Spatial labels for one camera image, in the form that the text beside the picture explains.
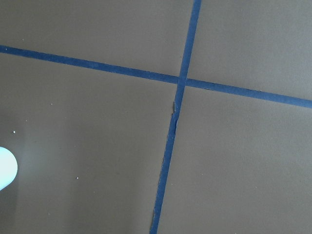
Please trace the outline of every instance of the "white ball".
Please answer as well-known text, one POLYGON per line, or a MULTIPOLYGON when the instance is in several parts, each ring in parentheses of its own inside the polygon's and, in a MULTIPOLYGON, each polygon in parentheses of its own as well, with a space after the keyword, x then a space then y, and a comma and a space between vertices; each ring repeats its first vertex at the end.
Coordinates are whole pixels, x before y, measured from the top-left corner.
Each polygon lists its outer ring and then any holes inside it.
POLYGON ((7 149, 0 147, 0 190, 8 186, 18 172, 18 163, 14 155, 7 149))

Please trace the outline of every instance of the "floor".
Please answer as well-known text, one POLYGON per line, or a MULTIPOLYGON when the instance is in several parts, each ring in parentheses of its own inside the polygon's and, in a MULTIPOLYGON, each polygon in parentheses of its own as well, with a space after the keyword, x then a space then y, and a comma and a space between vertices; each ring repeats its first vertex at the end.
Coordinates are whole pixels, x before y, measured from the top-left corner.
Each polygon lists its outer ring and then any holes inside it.
POLYGON ((311 233, 311 10, 1 1, 0 233, 311 233))

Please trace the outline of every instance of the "gray floor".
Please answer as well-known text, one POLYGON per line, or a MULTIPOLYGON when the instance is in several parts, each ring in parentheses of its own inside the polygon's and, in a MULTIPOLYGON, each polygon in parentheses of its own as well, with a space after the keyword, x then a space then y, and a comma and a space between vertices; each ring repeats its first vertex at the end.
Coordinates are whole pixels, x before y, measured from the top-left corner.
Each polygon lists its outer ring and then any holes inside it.
MULTIPOLYGON (((0 45, 178 76, 192 4, 3 0, 0 45)), ((188 78, 311 100, 311 9, 203 0, 188 78)), ((5 53, 0 74, 0 233, 149 233, 177 85, 5 53)), ((158 233, 312 233, 311 116, 186 87, 158 233)))

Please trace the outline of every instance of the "blue tape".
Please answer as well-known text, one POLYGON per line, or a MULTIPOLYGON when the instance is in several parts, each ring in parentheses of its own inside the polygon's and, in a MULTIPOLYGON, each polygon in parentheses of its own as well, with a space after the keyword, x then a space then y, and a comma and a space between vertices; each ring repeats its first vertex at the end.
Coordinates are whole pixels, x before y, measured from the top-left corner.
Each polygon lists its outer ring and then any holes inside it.
POLYGON ((117 73, 117 74, 122 74, 122 75, 127 75, 127 76, 158 80, 158 81, 163 81, 163 82, 172 83, 172 84, 177 84, 178 82, 178 77, 171 76, 171 75, 165 75, 165 74, 160 74, 156 72, 148 72, 148 71, 143 71, 143 70, 128 68, 128 67, 109 65, 106 63, 93 62, 93 61, 88 61, 88 60, 83 60, 83 59, 78 59, 78 58, 51 55, 51 54, 46 54, 46 53, 41 53, 41 52, 36 52, 36 51, 31 51, 31 50, 22 50, 22 49, 8 47, 4 45, 0 45, 0 53, 17 55, 17 56, 22 56, 22 57, 27 57, 27 58, 32 58, 32 59, 40 59, 40 60, 56 62, 56 63, 63 63, 63 64, 72 65, 72 66, 85 67, 85 68, 90 68, 90 69, 95 69, 95 70, 100 70, 100 71, 105 71, 105 72, 112 72, 112 73, 117 73))
POLYGON ((289 105, 302 106, 312 108, 312 100, 301 99, 297 97, 284 96, 279 94, 267 93, 257 90, 244 89, 224 84, 215 84, 211 82, 187 79, 186 85, 194 88, 208 89, 218 92, 223 92, 227 94, 240 95, 249 98, 256 98, 274 102, 285 103, 289 105))
POLYGON ((150 229, 150 234, 156 234, 158 230, 161 207, 162 207, 162 203, 164 200, 170 161, 171 161, 172 151, 173 151, 173 147, 175 143, 176 126, 177 126, 177 122, 180 116, 183 94, 184 94, 185 84, 187 80, 187 73, 188 73, 188 69, 190 65, 192 48, 194 44, 197 20, 198 20, 199 11, 200 11, 200 4, 201 4, 201 0, 194 0, 188 34, 186 37, 186 43, 184 47, 180 76, 179 76, 179 80, 178 80, 178 84, 176 88, 175 112, 171 116, 168 138, 167 138, 167 143, 166 143, 166 148, 165 148, 165 154, 164 154, 164 159, 163 159, 163 163, 161 167, 157 194, 156 194, 156 201, 155 201, 155 206, 154 206, 154 219, 153 219, 153 223, 150 229))

